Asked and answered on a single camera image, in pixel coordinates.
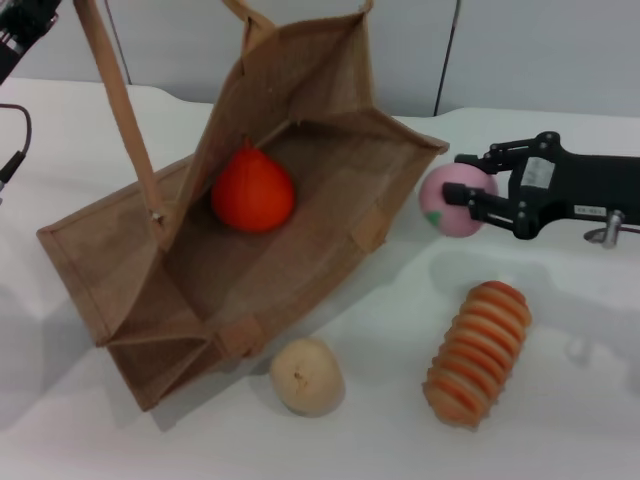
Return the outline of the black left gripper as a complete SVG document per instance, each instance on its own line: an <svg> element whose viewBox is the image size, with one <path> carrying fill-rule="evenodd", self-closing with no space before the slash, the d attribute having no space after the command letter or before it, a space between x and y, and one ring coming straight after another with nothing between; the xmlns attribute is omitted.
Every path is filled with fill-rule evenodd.
<svg viewBox="0 0 640 480"><path fill-rule="evenodd" d="M26 53L53 27L61 0L9 0L1 2L1 82Z"/></svg>

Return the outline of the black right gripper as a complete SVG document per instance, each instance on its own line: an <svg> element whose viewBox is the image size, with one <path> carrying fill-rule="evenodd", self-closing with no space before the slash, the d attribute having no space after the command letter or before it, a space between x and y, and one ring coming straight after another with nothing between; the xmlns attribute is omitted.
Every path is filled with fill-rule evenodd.
<svg viewBox="0 0 640 480"><path fill-rule="evenodd" d="M481 156L458 154L454 162L495 175L512 171L509 199L483 189L446 182L449 205L466 207L473 220L511 231L521 240L564 219L605 222L618 211L626 225L639 224L639 159L580 155L565 150L559 133L493 143Z"/></svg>

